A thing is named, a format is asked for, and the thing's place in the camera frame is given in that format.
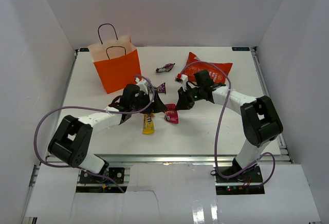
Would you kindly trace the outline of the small pink snack packet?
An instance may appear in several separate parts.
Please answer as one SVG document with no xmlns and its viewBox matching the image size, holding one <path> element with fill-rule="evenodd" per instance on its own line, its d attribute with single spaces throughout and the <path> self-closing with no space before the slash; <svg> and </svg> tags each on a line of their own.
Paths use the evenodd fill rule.
<svg viewBox="0 0 329 224">
<path fill-rule="evenodd" d="M 175 111 L 176 105 L 171 103 L 171 104 L 166 104 L 166 107 L 167 107 L 167 110 Z"/>
</svg>

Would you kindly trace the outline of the yellow M&M's packet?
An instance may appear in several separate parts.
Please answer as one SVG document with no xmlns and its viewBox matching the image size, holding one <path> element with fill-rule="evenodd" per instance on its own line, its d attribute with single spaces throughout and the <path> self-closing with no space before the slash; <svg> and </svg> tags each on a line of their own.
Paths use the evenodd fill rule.
<svg viewBox="0 0 329 224">
<path fill-rule="evenodd" d="M 142 133 L 145 135 L 150 135 L 150 134 L 154 133 L 154 131 L 155 131 L 155 128 L 154 128 L 154 122 L 152 119 L 152 115 L 144 114 Z"/>
</svg>

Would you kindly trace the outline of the small purple candy wrapper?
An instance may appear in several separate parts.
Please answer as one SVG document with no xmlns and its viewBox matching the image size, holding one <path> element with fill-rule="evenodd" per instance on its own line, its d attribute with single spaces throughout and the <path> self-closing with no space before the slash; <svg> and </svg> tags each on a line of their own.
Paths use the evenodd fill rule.
<svg viewBox="0 0 329 224">
<path fill-rule="evenodd" d="M 168 64 L 165 64 L 165 66 L 163 66 L 163 67 L 156 68 L 155 72 L 156 73 L 170 72 L 174 66 L 175 66 L 175 63 L 168 63 Z"/>
</svg>

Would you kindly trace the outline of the large red chips bag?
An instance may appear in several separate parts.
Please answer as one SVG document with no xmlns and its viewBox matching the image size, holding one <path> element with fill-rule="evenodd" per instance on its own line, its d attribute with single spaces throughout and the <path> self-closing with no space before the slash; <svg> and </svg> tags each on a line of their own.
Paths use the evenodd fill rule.
<svg viewBox="0 0 329 224">
<path fill-rule="evenodd" d="M 196 64 L 187 66 L 186 69 L 182 72 L 188 76 L 188 80 L 196 83 L 194 74 L 202 71 L 208 70 L 210 78 L 214 83 L 225 83 L 226 76 L 228 76 L 233 64 L 232 63 L 212 63 L 209 65 L 207 63 L 201 63 L 200 59 L 192 52 L 189 52 L 186 65 L 196 62 Z"/>
</svg>

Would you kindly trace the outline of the dark purple M&M's packet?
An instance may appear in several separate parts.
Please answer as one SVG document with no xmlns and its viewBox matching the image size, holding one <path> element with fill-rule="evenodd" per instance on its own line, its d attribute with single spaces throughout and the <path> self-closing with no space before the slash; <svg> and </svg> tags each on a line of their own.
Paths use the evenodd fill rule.
<svg viewBox="0 0 329 224">
<path fill-rule="evenodd" d="M 167 93 L 167 91 L 166 91 L 166 83 L 165 82 L 161 83 L 158 86 L 154 86 L 152 84 L 147 83 L 147 88 L 148 88 L 148 91 L 150 93 L 152 93 L 153 91 L 156 91 L 156 92 L 158 92 L 160 94 L 166 94 Z"/>
</svg>

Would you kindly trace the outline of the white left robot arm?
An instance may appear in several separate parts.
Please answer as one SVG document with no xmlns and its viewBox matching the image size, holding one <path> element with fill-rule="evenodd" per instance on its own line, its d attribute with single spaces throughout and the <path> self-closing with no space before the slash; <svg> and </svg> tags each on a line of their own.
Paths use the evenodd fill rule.
<svg viewBox="0 0 329 224">
<path fill-rule="evenodd" d="M 106 161 L 88 151 L 92 134 L 124 123 L 133 112 L 153 114 L 167 110 L 157 91 L 152 97 L 140 86 L 128 84 L 122 95 L 101 112 L 79 118 L 65 116 L 48 145 L 48 152 L 72 168 L 91 172 L 97 182 L 104 182 L 109 172 Z"/>
</svg>

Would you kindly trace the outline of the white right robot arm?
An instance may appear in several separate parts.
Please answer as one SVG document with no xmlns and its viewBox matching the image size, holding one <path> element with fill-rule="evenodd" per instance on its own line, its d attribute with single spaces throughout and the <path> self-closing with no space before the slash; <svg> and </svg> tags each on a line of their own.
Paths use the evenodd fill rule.
<svg viewBox="0 0 329 224">
<path fill-rule="evenodd" d="M 190 110 L 196 101 L 205 100 L 229 108 L 241 116 L 245 142 L 232 161 L 232 166 L 217 174 L 224 178 L 246 181 L 250 167 L 254 166 L 265 153 L 266 146 L 283 132 L 283 125 L 270 97 L 252 97 L 232 90 L 230 85 L 214 83 L 207 70 L 194 75 L 196 83 L 190 87 L 188 76 L 179 73 L 175 81 L 181 84 L 178 90 L 176 110 Z"/>
</svg>

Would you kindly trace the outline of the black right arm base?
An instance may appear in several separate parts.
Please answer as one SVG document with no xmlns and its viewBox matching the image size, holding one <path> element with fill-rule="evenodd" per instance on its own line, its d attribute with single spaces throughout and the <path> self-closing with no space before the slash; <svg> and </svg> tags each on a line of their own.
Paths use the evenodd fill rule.
<svg viewBox="0 0 329 224">
<path fill-rule="evenodd" d="M 238 185 L 246 185 L 248 183 L 260 184 L 263 182 L 262 173 L 258 165 L 252 166 L 238 176 L 229 179 L 222 178 L 216 170 L 212 170 L 210 174 L 215 177 L 216 183 L 221 184 L 237 183 Z"/>
</svg>

